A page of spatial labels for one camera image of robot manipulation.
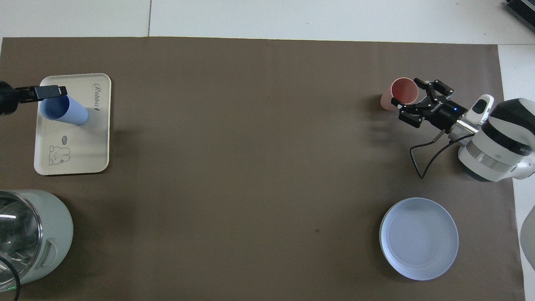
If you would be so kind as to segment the pink cup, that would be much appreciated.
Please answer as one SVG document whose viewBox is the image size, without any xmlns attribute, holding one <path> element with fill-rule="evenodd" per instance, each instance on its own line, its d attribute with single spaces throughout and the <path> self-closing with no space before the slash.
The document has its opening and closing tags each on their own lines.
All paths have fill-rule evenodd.
<svg viewBox="0 0 535 301">
<path fill-rule="evenodd" d="M 394 80 L 380 98 L 380 106 L 386 111 L 396 110 L 396 106 L 390 102 L 396 98 L 405 105 L 417 101 L 419 88 L 410 78 L 401 77 Z"/>
</svg>

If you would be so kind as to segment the pale green cooking pot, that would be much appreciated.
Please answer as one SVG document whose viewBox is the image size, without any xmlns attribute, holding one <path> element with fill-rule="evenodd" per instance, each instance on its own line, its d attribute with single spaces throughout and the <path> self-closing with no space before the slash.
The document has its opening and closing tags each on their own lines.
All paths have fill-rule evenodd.
<svg viewBox="0 0 535 301">
<path fill-rule="evenodd" d="M 44 278 L 71 247 L 74 225 L 65 204 L 42 190 L 0 190 L 0 293 Z"/>
</svg>

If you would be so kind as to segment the blue ribbed cup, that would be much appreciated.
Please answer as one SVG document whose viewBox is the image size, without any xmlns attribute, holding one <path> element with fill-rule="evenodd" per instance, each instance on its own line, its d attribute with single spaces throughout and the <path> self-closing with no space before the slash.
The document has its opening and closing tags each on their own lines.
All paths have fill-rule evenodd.
<svg viewBox="0 0 535 301">
<path fill-rule="evenodd" d="M 42 100 L 40 112 L 48 120 L 73 125 L 84 125 L 89 120 L 89 111 L 69 95 Z"/>
</svg>

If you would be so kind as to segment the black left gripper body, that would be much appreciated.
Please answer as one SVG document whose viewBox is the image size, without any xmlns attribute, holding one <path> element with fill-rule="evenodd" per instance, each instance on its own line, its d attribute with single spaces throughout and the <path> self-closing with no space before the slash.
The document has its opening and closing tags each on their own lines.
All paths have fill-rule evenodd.
<svg viewBox="0 0 535 301">
<path fill-rule="evenodd" d="M 17 91 L 7 82 L 0 81 L 0 116 L 13 114 L 18 105 Z"/>
</svg>

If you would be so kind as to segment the cream rabbit print tray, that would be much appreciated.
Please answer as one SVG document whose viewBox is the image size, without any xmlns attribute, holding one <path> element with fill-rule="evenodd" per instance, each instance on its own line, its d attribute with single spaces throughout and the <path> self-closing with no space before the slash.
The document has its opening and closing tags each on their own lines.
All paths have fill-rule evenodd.
<svg viewBox="0 0 535 301">
<path fill-rule="evenodd" d="M 64 86 L 89 114 L 83 125 L 36 118 L 34 169 L 41 175 L 99 173 L 109 164 L 112 82 L 108 75 L 48 76 L 42 86 Z"/>
</svg>

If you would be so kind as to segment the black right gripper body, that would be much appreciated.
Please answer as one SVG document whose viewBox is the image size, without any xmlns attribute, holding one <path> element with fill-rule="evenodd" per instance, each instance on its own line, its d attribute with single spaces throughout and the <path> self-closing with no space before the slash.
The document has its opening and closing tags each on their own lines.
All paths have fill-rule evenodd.
<svg viewBox="0 0 535 301">
<path fill-rule="evenodd" d="M 436 104 L 425 105 L 421 111 L 425 120 L 441 131 L 449 134 L 457 123 L 457 120 L 466 113 L 466 108 L 447 100 L 438 101 Z"/>
</svg>

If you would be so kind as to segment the lavender blue plate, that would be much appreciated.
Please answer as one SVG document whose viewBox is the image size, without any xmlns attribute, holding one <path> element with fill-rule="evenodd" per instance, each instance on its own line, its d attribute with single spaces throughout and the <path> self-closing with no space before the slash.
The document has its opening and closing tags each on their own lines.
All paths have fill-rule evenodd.
<svg viewBox="0 0 535 301">
<path fill-rule="evenodd" d="M 437 202 L 422 197 L 403 199 L 386 211 L 379 236 L 390 266 L 415 281 L 445 274 L 460 244 L 451 214 Z"/>
</svg>

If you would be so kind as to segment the dark grey finned device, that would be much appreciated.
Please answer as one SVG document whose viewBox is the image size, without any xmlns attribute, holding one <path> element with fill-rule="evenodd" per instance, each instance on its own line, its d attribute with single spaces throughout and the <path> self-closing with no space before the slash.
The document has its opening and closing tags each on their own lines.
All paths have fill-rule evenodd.
<svg viewBox="0 0 535 301">
<path fill-rule="evenodd" d="M 524 25 L 535 28 L 535 0 L 506 0 L 506 10 Z"/>
</svg>

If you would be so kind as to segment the brown table mat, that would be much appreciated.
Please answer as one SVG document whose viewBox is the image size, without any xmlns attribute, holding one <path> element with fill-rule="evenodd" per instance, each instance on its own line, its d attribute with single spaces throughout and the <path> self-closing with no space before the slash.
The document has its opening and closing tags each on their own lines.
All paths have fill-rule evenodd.
<svg viewBox="0 0 535 301">
<path fill-rule="evenodd" d="M 0 190 L 55 194 L 64 261 L 20 301 L 521 301 L 511 180 L 468 176 L 450 147 L 380 106 L 399 77 L 439 79 L 469 106 L 503 100 L 497 46 L 221 38 L 4 38 L 0 80 L 112 80 L 102 173 L 34 170 L 35 104 L 0 117 Z M 396 272 L 380 223 L 399 200 L 441 204 L 460 235 L 431 281 Z"/>
</svg>

